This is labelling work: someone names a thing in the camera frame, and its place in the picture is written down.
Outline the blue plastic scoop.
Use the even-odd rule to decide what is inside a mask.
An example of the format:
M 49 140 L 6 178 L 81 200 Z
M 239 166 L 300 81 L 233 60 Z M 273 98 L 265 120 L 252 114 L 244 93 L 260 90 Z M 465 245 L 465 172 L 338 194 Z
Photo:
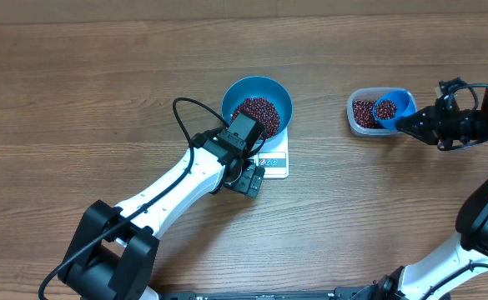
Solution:
M 415 100 L 405 89 L 381 96 L 372 107 L 374 120 L 384 129 L 395 131 L 396 123 L 416 112 Z

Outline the red adzuki beans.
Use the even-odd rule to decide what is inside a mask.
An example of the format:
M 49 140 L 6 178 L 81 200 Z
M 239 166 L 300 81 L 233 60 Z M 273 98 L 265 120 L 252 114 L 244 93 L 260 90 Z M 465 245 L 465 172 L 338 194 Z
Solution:
M 228 114 L 228 123 L 233 123 L 242 113 L 265 126 L 266 137 L 272 138 L 288 125 L 293 115 L 293 103 L 290 99 L 241 98 Z

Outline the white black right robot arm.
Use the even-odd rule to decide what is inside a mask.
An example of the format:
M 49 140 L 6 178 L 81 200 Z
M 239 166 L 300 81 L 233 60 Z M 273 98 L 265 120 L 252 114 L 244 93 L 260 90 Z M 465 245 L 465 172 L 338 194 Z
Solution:
M 488 83 L 471 110 L 459 109 L 455 95 L 475 91 L 477 84 L 461 78 L 440 82 L 435 104 L 401 117 L 395 129 L 441 151 L 488 141 Z M 369 293 L 371 299 L 447 299 L 450 291 L 488 272 L 488 179 L 464 202 L 455 220 L 455 233 L 419 262 L 398 267 L 382 277 Z

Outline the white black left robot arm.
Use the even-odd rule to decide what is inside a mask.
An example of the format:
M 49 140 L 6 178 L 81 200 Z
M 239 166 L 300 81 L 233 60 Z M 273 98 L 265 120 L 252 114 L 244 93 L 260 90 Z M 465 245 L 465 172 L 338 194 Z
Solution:
M 53 278 L 83 299 L 156 299 L 149 287 L 161 237 L 193 203 L 227 187 L 257 195 L 264 170 L 247 160 L 264 131 L 241 113 L 227 128 L 189 139 L 181 160 L 141 193 L 114 207 L 98 200 L 82 215 L 63 262 L 41 283 Z

